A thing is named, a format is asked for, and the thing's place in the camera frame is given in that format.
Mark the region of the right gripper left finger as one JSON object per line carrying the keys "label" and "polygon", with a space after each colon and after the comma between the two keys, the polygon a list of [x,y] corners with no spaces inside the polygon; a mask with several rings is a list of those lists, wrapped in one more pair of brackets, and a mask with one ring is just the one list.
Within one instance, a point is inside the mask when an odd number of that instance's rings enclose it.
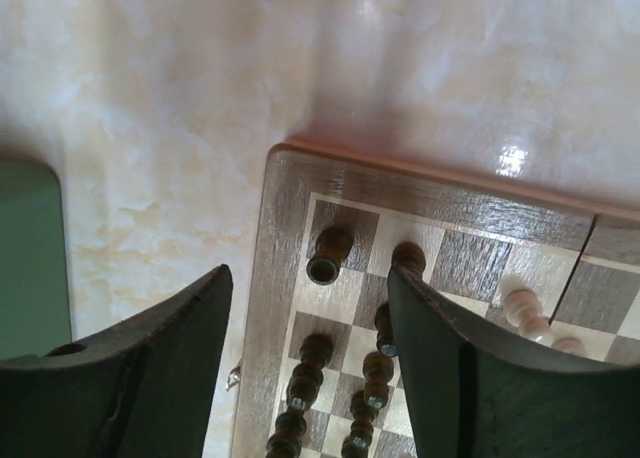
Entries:
{"label": "right gripper left finger", "polygon": [[2,361],[2,456],[201,456],[232,292],[220,265],[101,332]]}

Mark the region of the wooden chess board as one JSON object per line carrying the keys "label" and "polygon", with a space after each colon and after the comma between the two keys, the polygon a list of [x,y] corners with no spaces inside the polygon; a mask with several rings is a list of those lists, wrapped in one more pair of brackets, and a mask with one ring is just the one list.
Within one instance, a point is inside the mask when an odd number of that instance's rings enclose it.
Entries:
{"label": "wooden chess board", "polygon": [[[331,226],[354,242],[322,286],[306,266]],[[420,457],[388,292],[403,242],[423,250],[425,284],[485,320],[520,336],[500,292],[517,275],[543,306],[548,348],[639,369],[637,216],[280,145],[266,163],[233,456]]]}

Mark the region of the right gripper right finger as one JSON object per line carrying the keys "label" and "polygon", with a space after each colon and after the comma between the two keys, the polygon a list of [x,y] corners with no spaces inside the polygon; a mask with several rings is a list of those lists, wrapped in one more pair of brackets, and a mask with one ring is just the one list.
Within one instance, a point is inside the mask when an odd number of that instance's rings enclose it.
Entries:
{"label": "right gripper right finger", "polygon": [[388,292],[418,456],[638,456],[638,367],[528,341],[399,265]]}

